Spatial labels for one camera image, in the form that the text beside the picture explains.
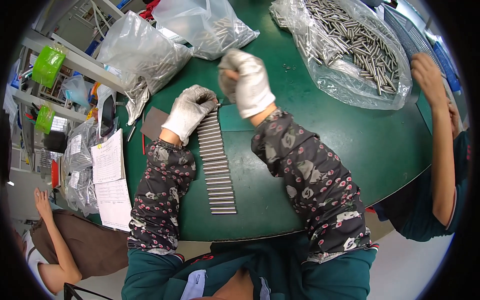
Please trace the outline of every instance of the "white glove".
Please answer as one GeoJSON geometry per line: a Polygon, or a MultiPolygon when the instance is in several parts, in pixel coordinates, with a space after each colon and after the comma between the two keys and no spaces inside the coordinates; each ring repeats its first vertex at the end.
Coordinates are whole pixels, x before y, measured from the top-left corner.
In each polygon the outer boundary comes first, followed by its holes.
{"type": "Polygon", "coordinates": [[[198,84],[184,89],[175,99],[172,111],[162,128],[166,128],[180,137],[182,145],[188,144],[188,137],[197,128],[200,121],[216,107],[216,94],[198,84]]]}
{"type": "Polygon", "coordinates": [[[238,49],[229,49],[218,67],[218,85],[230,102],[237,103],[243,119],[264,111],[275,101],[264,62],[260,58],[238,49]],[[238,72],[238,81],[225,76],[224,69],[238,72]]]}

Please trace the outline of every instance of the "green table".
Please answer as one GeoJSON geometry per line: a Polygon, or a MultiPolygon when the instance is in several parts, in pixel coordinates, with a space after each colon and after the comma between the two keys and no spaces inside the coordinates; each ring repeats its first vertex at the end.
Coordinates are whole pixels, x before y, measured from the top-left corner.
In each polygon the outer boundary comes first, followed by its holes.
{"type": "MultiPolygon", "coordinates": [[[[230,2],[241,20],[261,32],[243,50],[264,60],[276,104],[293,114],[300,125],[319,133],[322,141],[340,156],[361,187],[366,205],[395,192],[430,164],[432,137],[414,101],[399,111],[381,111],[352,107],[331,98],[312,82],[291,34],[278,29],[271,20],[270,0],[230,2]],[[283,64],[296,69],[285,72],[283,64]]],[[[163,90],[150,98],[147,111],[154,106],[170,112],[175,98],[193,84],[208,87],[219,99],[223,98],[217,83],[218,63],[219,60],[191,59],[163,90]]],[[[415,86],[411,98],[416,99],[419,92],[415,86]]],[[[126,141],[130,128],[125,126],[125,108],[118,108],[117,115],[126,141]]],[[[191,189],[203,196],[193,199],[187,194],[181,200],[182,240],[243,240],[303,229],[290,203],[285,201],[282,179],[273,178],[251,153],[252,136],[253,132],[223,133],[225,151],[234,169],[237,215],[210,214],[201,160],[197,157],[198,180],[191,189]]],[[[189,148],[198,153],[196,136],[192,136],[189,148]]],[[[124,160],[133,199],[146,160],[139,130],[125,143],[124,160]]]]}

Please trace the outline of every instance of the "person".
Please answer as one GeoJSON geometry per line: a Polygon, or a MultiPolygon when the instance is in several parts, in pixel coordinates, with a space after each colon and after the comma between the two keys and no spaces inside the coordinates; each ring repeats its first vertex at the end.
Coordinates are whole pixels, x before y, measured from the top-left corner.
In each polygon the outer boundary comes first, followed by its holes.
{"type": "Polygon", "coordinates": [[[305,231],[213,243],[210,253],[186,262],[176,253],[180,200],[196,172],[185,146],[217,102],[213,91],[194,85],[175,99],[159,138],[147,146],[122,298],[365,299],[378,245],[370,240],[350,171],[316,133],[275,105],[261,59],[231,49],[219,67],[220,88],[256,127],[252,151],[272,175],[284,178],[305,231]]]}
{"type": "Polygon", "coordinates": [[[17,245],[35,279],[52,298],[65,283],[104,276],[128,264],[128,233],[113,231],[64,209],[55,209],[48,192],[34,191],[41,219],[23,236],[15,229],[17,245]]]}
{"type": "Polygon", "coordinates": [[[467,198],[470,141],[432,59],[414,54],[411,68],[432,109],[432,165],[373,207],[379,219],[389,219],[407,239],[428,241],[453,234],[458,227],[467,198]]]}

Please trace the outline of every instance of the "floral arm sleeve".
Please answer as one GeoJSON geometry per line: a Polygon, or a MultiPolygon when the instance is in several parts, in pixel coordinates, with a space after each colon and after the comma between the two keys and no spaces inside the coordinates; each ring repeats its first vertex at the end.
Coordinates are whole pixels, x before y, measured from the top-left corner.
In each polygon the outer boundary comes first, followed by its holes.
{"type": "Polygon", "coordinates": [[[147,147],[147,166],[135,193],[129,249],[175,253],[179,200],[195,177],[193,154],[157,139],[147,147]]]}
{"type": "Polygon", "coordinates": [[[278,108],[258,125],[252,151],[284,178],[310,239],[309,260],[321,263],[371,244],[360,188],[316,133],[278,108]]]}

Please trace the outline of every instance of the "teal shirt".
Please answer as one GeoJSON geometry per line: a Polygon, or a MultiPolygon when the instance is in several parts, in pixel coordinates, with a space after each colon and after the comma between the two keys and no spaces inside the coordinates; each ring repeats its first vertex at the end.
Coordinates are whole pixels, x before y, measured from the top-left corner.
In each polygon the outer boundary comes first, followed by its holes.
{"type": "Polygon", "coordinates": [[[468,161],[470,160],[470,140],[468,131],[461,132],[453,144],[455,160],[456,200],[453,214],[447,226],[433,215],[432,172],[429,168],[420,177],[417,201],[400,233],[407,239],[428,241],[433,237],[450,235],[456,231],[467,197],[468,161]]]}
{"type": "Polygon", "coordinates": [[[182,262],[178,255],[158,255],[130,249],[122,289],[127,299],[180,299],[188,275],[206,270],[203,296],[213,296],[235,272],[249,270],[259,299],[260,278],[270,288],[270,299],[366,299],[370,267],[378,245],[348,252],[322,264],[305,262],[308,240],[304,233],[247,242],[212,244],[212,253],[182,262]]]}

